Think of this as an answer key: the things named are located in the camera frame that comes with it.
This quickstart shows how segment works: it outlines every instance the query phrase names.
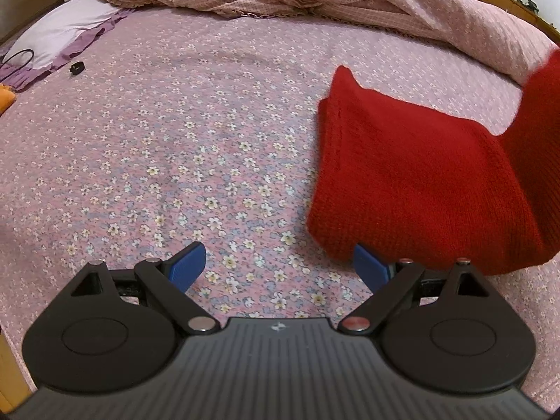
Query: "orange object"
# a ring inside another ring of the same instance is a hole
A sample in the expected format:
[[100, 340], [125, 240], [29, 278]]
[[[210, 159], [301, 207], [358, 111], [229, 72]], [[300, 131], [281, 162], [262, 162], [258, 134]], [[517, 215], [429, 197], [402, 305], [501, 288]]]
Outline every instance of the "orange object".
[[8, 340], [0, 328], [0, 412], [13, 411], [31, 393]]
[[12, 92], [12, 88], [0, 83], [0, 115], [14, 102], [16, 102], [16, 94]]

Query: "red sweater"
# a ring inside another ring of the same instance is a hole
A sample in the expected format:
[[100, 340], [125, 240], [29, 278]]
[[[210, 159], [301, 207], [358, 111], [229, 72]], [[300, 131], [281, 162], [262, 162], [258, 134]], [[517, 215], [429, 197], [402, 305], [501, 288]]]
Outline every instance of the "red sweater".
[[340, 66], [319, 103], [310, 234], [339, 260], [358, 242], [386, 261], [488, 275], [560, 251], [560, 51], [525, 85], [511, 126], [481, 124], [361, 88]]

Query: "pink bedsheet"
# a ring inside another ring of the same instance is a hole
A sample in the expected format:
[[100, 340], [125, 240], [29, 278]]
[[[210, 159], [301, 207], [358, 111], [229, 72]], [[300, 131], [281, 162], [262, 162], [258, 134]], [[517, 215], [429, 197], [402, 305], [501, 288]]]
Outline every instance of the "pink bedsheet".
[[[87, 260], [131, 268], [194, 239], [208, 264], [188, 294], [220, 320], [337, 322], [370, 293], [304, 227], [316, 106], [335, 68], [493, 133], [520, 97], [451, 47], [312, 17], [141, 10], [79, 60], [82, 74], [55, 72], [0, 119], [0, 311], [17, 348]], [[537, 334], [524, 390], [550, 410], [560, 403], [558, 275], [555, 260], [493, 280]]]

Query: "metal rivet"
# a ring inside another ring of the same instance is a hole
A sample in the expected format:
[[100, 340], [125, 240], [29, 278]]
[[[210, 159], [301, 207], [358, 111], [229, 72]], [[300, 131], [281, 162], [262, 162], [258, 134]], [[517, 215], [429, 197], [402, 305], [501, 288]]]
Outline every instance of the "metal rivet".
[[187, 325], [196, 331], [208, 331], [216, 326], [216, 321], [208, 316], [197, 316], [189, 320]]
[[365, 317], [350, 316], [342, 321], [342, 326], [347, 330], [364, 331], [371, 325], [371, 322]]

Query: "blue gripper pad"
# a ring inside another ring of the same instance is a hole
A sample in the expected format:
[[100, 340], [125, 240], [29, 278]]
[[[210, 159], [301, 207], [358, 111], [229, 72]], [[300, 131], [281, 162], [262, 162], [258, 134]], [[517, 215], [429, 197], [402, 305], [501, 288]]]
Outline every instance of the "blue gripper pad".
[[163, 263], [163, 274], [181, 292], [189, 290], [206, 266], [206, 248], [200, 242], [191, 243]]
[[371, 293], [386, 285], [394, 276], [390, 265], [382, 263], [362, 245], [354, 247], [352, 265]]

